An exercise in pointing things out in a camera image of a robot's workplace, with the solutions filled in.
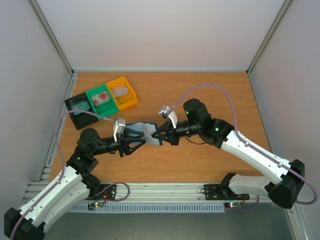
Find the blue card holder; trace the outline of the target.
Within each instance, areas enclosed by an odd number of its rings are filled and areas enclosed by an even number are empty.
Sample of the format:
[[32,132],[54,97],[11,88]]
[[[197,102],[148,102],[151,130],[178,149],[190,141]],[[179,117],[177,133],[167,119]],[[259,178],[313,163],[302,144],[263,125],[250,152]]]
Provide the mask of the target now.
[[155,123],[155,122],[137,122],[137,123],[127,124],[127,125],[125,126],[125,128],[143,132],[143,129],[142,129],[142,124],[143,124],[143,123],[146,123],[146,124],[147,124],[147,123],[157,124],[157,123]]

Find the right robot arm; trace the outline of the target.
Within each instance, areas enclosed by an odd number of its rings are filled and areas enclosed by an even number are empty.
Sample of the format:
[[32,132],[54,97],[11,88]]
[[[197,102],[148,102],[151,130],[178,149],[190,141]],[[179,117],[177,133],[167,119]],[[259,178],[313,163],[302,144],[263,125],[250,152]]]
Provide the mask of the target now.
[[179,121],[174,113],[167,113],[170,107],[163,107],[159,114],[167,120],[151,136],[177,146],[181,138],[198,135],[205,144],[235,155],[263,174],[257,177],[228,173],[218,188],[224,200],[235,195],[256,195],[269,198],[279,207],[292,208],[304,185],[301,180],[305,175],[303,162],[271,154],[236,131],[230,123],[211,117],[199,99],[187,100],[183,109],[187,119]]

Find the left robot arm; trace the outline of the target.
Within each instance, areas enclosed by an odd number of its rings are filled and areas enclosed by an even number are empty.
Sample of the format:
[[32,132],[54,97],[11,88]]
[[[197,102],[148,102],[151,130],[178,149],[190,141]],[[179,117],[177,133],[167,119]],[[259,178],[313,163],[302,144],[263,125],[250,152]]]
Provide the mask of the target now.
[[145,144],[144,133],[124,129],[115,136],[101,138],[93,128],[83,130],[69,160],[60,173],[38,195],[19,209],[4,214],[4,235],[11,240],[42,240],[54,223],[74,205],[96,199],[101,193],[100,180],[92,175],[96,155],[119,152],[132,154]]

